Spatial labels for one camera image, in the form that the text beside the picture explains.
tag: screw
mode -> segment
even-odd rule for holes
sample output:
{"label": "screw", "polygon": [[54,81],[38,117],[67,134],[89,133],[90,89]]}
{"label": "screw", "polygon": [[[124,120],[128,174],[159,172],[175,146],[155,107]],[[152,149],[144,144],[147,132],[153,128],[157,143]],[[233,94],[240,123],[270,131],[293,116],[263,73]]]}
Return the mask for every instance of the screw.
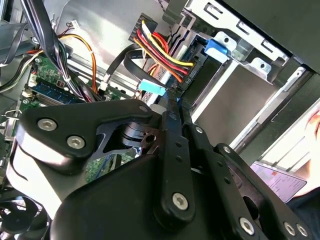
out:
{"label": "screw", "polygon": [[287,222],[283,223],[285,229],[288,231],[289,234],[291,234],[292,236],[296,235],[296,231],[294,230],[294,228]]}
{"label": "screw", "polygon": [[228,147],[226,147],[226,146],[223,147],[223,150],[225,150],[226,153],[228,153],[228,154],[231,153],[230,149]]}
{"label": "screw", "polygon": [[183,196],[181,193],[176,192],[172,196],[173,204],[180,210],[187,210],[188,208],[188,200],[185,196]]}
{"label": "screw", "polygon": [[308,237],[307,231],[300,224],[297,224],[296,227],[303,236]]}
{"label": "screw", "polygon": [[73,149],[82,149],[85,146],[85,140],[79,136],[70,136],[66,140],[69,147]]}
{"label": "screw", "polygon": [[173,120],[177,120],[176,115],[174,115],[173,113],[170,113],[169,116],[170,116],[170,118],[172,118]]}
{"label": "screw", "polygon": [[145,106],[139,106],[139,108],[140,108],[142,111],[144,111],[144,112],[148,112],[148,109],[146,109]]}
{"label": "screw", "polygon": [[200,127],[198,127],[198,126],[196,126],[195,127],[195,130],[198,132],[198,133],[200,133],[200,134],[202,134],[204,131],[200,128]]}
{"label": "screw", "polygon": [[241,228],[249,235],[253,235],[255,234],[255,229],[254,229],[254,226],[251,224],[251,222],[246,219],[245,217],[241,217],[239,219],[239,223],[240,223],[240,226]]}
{"label": "screw", "polygon": [[45,131],[53,131],[57,128],[57,124],[49,118],[43,118],[38,121],[38,127]]}

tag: motherboard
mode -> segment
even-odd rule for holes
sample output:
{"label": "motherboard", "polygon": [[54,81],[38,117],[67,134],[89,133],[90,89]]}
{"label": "motherboard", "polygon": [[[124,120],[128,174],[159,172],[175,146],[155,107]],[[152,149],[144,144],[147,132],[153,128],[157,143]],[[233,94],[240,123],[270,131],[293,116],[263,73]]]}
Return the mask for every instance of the motherboard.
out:
{"label": "motherboard", "polygon": [[[40,55],[35,59],[31,65],[30,72],[26,74],[29,74],[28,81],[24,86],[15,111],[8,116],[7,121],[0,124],[0,133],[4,135],[6,132],[10,136],[7,137],[3,149],[0,149],[0,182],[6,174],[6,166],[9,161],[20,114],[32,108],[84,103],[67,87],[63,76],[44,55]],[[81,80],[89,86],[92,84],[89,79],[81,78]],[[105,101],[119,100],[120,98],[121,96],[111,90],[107,90],[104,95]],[[86,167],[86,181],[89,183],[107,174],[116,167],[134,159],[136,154],[136,150],[131,149],[123,155],[108,155],[91,161]]]}

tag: blue connector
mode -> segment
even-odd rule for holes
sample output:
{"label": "blue connector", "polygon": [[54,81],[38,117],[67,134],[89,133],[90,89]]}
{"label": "blue connector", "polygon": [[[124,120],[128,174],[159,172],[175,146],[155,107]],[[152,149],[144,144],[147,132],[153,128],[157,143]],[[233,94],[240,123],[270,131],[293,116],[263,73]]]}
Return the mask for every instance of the blue connector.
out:
{"label": "blue connector", "polygon": [[228,49],[214,39],[208,39],[204,49],[205,54],[224,64],[229,58]]}

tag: light blue tab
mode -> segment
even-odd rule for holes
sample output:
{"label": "light blue tab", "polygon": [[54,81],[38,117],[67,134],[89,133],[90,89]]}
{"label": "light blue tab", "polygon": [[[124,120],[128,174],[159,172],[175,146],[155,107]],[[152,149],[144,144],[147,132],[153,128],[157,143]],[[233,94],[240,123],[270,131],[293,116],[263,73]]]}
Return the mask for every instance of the light blue tab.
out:
{"label": "light blue tab", "polygon": [[149,93],[158,94],[163,96],[166,93],[166,89],[162,86],[156,85],[151,81],[143,79],[139,85],[139,90],[143,90]]}

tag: hand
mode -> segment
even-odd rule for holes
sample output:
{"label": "hand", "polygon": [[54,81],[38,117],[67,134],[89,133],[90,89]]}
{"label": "hand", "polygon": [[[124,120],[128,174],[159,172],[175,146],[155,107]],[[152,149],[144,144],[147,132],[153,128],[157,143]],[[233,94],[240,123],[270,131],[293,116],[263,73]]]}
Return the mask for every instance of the hand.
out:
{"label": "hand", "polygon": [[295,195],[301,196],[320,187],[320,111],[308,122],[305,128],[311,159],[295,175],[307,181],[307,184]]}

